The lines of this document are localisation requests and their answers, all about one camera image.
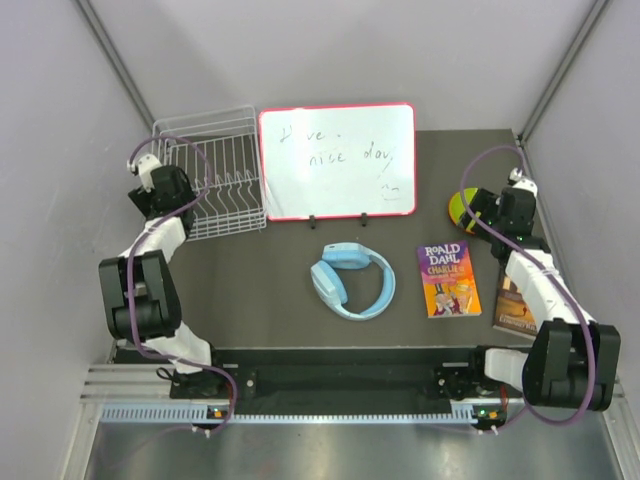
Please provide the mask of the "orange plate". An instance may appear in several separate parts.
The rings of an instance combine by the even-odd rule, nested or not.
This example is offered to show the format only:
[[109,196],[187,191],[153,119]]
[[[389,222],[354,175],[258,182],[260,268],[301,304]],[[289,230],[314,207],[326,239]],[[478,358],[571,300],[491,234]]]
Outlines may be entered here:
[[457,217],[454,217],[454,216],[452,216],[452,215],[450,215],[450,216],[449,216],[449,218],[450,218],[451,222],[454,224],[454,226],[455,226],[457,229],[459,229],[459,230],[463,231],[462,229],[460,229],[460,228],[457,226],[457,220],[459,219],[459,217],[460,217],[460,216],[457,216]]

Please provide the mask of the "lime green plate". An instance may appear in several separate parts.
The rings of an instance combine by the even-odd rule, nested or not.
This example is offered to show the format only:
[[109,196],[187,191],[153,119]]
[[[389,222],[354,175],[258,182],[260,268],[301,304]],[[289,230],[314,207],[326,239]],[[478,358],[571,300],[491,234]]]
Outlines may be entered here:
[[[479,191],[478,187],[470,187],[464,190],[464,198],[467,201],[468,205],[471,205],[478,191]],[[456,192],[450,198],[447,211],[448,211],[448,216],[452,215],[454,217],[460,216],[464,211],[466,211],[464,207],[464,202],[459,192]]]

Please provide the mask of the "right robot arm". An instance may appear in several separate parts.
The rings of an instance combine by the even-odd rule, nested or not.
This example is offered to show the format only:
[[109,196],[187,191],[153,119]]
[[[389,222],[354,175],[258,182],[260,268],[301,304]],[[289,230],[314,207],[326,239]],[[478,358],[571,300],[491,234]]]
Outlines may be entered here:
[[451,202],[461,229],[487,241],[505,275],[519,288],[537,334],[528,352],[480,347],[466,380],[487,396],[502,383],[522,392],[530,406],[604,411],[614,393],[621,338],[576,301],[555,268],[544,238],[533,233],[537,188],[520,180],[494,194],[466,188]]

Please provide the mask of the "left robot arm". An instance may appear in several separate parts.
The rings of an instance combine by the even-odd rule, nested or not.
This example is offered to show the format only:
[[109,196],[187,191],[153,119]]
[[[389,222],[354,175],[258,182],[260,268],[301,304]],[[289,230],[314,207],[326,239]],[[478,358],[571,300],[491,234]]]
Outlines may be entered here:
[[181,168],[146,155],[132,167],[141,186],[129,198],[145,218],[143,231],[129,249],[99,264],[107,327],[116,340],[134,341],[136,321],[141,350],[167,360],[174,372],[157,375],[187,394],[216,396],[226,387],[225,370],[212,362],[212,347],[183,322],[179,296],[168,267],[175,251],[189,238],[195,200]]

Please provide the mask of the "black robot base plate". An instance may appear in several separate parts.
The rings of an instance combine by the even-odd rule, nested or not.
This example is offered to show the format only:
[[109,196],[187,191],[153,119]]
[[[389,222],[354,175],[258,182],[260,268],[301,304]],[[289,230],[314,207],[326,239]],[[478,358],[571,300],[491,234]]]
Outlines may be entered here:
[[236,377],[239,398],[407,394],[462,400],[501,385],[484,375],[484,347],[218,349],[212,362]]

